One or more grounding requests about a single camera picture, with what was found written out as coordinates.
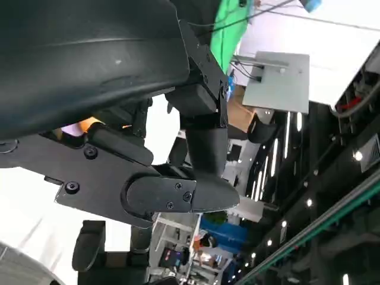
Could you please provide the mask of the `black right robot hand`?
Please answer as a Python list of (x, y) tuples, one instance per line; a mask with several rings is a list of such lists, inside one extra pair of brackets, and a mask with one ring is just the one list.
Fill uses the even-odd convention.
[(105, 251), (106, 222), (85, 220), (77, 237), (72, 268), (78, 284), (150, 284), (152, 229), (131, 227), (128, 252)]

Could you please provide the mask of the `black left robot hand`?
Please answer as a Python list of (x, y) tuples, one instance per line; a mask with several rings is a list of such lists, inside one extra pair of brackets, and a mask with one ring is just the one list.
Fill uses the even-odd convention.
[[(170, 1), (2, 1), (1, 166), (56, 202), (148, 228), (152, 215), (239, 204), (222, 177), (227, 77)], [(153, 166), (122, 120), (157, 95), (179, 111), (192, 172)]]

